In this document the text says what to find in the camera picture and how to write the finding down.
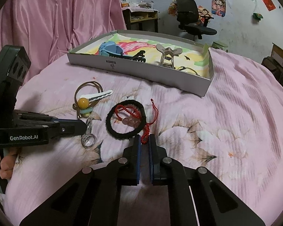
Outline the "person's left hand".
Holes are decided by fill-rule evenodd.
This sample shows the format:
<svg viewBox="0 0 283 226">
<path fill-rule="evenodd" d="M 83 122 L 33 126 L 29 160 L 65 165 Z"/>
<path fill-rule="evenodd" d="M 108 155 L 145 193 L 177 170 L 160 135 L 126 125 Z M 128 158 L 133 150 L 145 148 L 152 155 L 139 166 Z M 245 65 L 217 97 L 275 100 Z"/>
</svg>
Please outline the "person's left hand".
<svg viewBox="0 0 283 226">
<path fill-rule="evenodd" d="M 3 158 L 0 156 L 0 177 L 2 179 L 11 179 L 19 152 L 20 148 L 12 147 L 6 156 Z"/>
</svg>

